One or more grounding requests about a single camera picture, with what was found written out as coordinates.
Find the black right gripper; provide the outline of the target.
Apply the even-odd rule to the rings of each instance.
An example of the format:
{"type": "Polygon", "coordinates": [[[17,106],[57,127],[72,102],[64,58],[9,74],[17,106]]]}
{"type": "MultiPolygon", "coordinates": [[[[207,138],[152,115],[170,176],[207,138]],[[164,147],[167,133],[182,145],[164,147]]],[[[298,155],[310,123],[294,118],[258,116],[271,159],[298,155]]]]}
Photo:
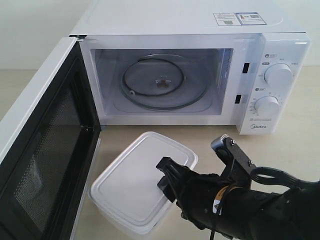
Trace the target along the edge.
{"type": "Polygon", "coordinates": [[[164,173],[157,187],[170,202],[177,202],[181,217],[200,230],[213,229],[217,222],[217,214],[213,212],[214,199],[223,187],[230,185],[230,181],[215,173],[199,174],[166,156],[156,168],[164,173]]]}

